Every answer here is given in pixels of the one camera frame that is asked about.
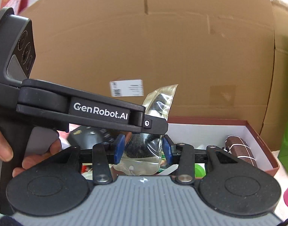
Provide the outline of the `person's left hand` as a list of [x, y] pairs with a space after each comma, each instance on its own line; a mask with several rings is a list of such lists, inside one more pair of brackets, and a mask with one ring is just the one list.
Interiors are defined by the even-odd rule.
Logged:
[[[44, 153], [43, 155], [30, 155], [24, 158], [21, 167], [16, 167], [12, 171], [12, 177], [19, 175], [25, 170], [35, 166], [36, 164], [42, 162], [43, 160], [55, 155], [60, 152], [62, 148], [60, 139], [57, 139], [55, 142], [51, 144], [49, 147], [49, 151]], [[3, 162], [9, 162], [13, 158], [13, 150], [7, 140], [4, 138], [0, 131], [0, 160]]]

